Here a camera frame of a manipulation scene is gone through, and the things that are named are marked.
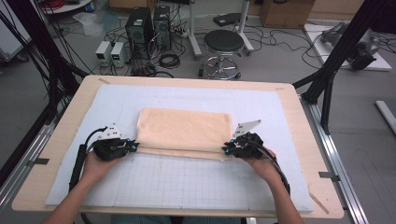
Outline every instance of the human hand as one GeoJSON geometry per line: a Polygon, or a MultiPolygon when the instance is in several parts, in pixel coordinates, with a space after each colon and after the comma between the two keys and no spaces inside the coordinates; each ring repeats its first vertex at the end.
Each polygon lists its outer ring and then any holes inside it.
{"type": "Polygon", "coordinates": [[[121,160],[122,158],[118,158],[113,161],[102,161],[93,151],[88,153],[84,163],[84,170],[79,182],[87,183],[93,187],[106,176],[107,172],[114,165],[116,165],[121,160]]]}
{"type": "MultiPolygon", "coordinates": [[[[267,149],[267,150],[271,153],[273,157],[276,157],[275,152],[273,152],[271,149],[267,149]]],[[[263,178],[268,184],[275,181],[281,181],[277,169],[269,159],[264,157],[260,160],[257,159],[243,159],[243,160],[247,162],[253,168],[256,174],[259,175],[261,178],[263,178]]]]}

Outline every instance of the beige cloth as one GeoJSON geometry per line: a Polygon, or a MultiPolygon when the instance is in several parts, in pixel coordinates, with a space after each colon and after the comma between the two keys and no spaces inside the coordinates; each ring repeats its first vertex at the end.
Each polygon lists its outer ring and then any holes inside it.
{"type": "Polygon", "coordinates": [[[140,152],[229,160],[221,149],[233,135],[230,114],[144,108],[137,122],[140,152]]]}

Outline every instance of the table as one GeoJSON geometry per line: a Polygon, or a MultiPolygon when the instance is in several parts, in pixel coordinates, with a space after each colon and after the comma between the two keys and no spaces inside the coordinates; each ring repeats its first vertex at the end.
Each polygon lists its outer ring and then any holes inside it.
{"type": "MultiPolygon", "coordinates": [[[[314,212],[302,214],[303,217],[341,218],[344,210],[329,178],[320,178],[318,172],[327,172],[315,137],[312,134],[299,98],[290,84],[260,83],[242,81],[221,81],[201,79],[178,79],[156,77],[104,77],[89,76],[84,79],[78,92],[65,111],[51,139],[40,155],[48,158],[47,165],[35,165],[17,194],[12,208],[17,211],[51,211],[53,206],[46,206],[45,201],[55,180],[58,167],[64,153],[69,148],[86,112],[91,106],[97,90],[106,84],[189,87],[255,91],[276,91],[281,99],[284,114],[289,124],[300,164],[305,174],[309,194],[314,204],[314,212]]],[[[125,213],[174,216],[235,216],[233,211],[223,210],[180,210],[180,209],[141,209],[119,207],[83,207],[81,212],[125,213]]],[[[239,212],[240,217],[274,217],[271,212],[239,212]]]]}

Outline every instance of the chair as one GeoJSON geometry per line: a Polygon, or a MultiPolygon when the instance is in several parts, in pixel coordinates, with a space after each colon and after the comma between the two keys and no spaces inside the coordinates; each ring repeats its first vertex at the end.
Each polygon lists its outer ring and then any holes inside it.
{"type": "Polygon", "coordinates": [[[236,63],[227,56],[239,54],[239,50],[244,47],[242,37],[233,31],[215,30],[207,33],[204,38],[205,48],[218,56],[209,58],[203,70],[208,78],[229,80],[240,78],[241,74],[236,63]]]}

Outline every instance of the desktop computer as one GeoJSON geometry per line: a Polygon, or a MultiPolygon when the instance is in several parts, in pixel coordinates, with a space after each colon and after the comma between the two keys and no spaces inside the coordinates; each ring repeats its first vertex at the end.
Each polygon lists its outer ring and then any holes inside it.
{"type": "Polygon", "coordinates": [[[149,59],[150,41],[154,37],[148,7],[135,7],[125,25],[133,59],[149,59]]]}
{"type": "Polygon", "coordinates": [[[172,49],[171,36],[171,8],[169,6],[157,6],[154,11],[154,29],[157,35],[157,46],[160,49],[172,49]]]}

